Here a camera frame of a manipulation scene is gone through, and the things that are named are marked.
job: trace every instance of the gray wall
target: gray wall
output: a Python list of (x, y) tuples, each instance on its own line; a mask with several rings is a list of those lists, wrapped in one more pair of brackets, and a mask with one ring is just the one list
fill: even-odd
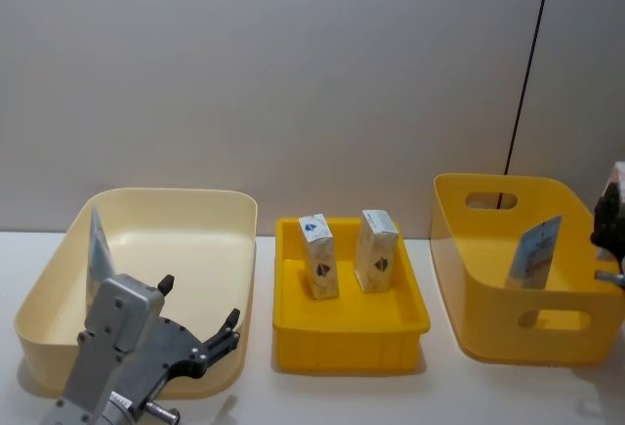
[(594, 207), (625, 159), (625, 0), (546, 0), (511, 174), (555, 177)]
[(539, 3), (0, 0), (0, 228), (200, 187), (427, 236), (433, 176), (503, 172)]

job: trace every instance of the white box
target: white box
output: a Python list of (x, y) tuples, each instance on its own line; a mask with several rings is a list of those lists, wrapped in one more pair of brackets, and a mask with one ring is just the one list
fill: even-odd
[(304, 240), (306, 273), (315, 300), (339, 296), (334, 236), (323, 215), (299, 219)]
[(356, 249), (355, 276), (366, 293), (391, 286), (399, 232), (384, 210), (362, 210)]

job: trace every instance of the white table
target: white table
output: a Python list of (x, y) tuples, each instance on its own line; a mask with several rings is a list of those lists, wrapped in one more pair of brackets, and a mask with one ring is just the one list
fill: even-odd
[[(0, 423), (38, 424), (50, 399), (32, 396), (13, 318), (61, 234), (0, 233)], [(426, 240), (406, 242), (432, 329), (422, 338), (421, 374), (311, 377), (271, 367), (274, 241), (259, 237), (254, 307), (243, 372), (226, 391), (175, 404), (187, 425), (410, 424), (580, 425), (625, 423), (625, 347), (588, 369), (483, 364), (458, 348), (438, 292)], [(145, 425), (159, 423), (150, 418)]]

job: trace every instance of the plastic container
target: plastic container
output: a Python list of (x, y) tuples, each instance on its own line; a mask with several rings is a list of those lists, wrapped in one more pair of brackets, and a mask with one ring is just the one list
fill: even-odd
[(243, 366), (249, 323), (256, 202), (233, 191), (120, 189), (90, 199), (80, 211), (15, 321), (34, 379), (58, 395), (84, 330), (91, 207), (98, 206), (115, 268), (156, 285), (176, 277), (161, 315), (208, 338), (233, 308), (241, 311), (239, 347), (199, 380), (179, 378), (169, 398), (198, 398), (225, 389)]
[(335, 238), (339, 298), (314, 300), (295, 218), (277, 222), (274, 349), (286, 371), (401, 373), (414, 371), (419, 338), (430, 318), (400, 237), (392, 287), (363, 293), (354, 274), (360, 220), (327, 219)]
[[(603, 359), (625, 315), (625, 296), (594, 280), (596, 269), (618, 267), (596, 259), (593, 217), (577, 196), (546, 178), (446, 174), (434, 186), (432, 255), (461, 348), (481, 361)], [(545, 289), (506, 288), (521, 235), (557, 215), (562, 225)], [(521, 316), (535, 311), (536, 323), (521, 326)]]

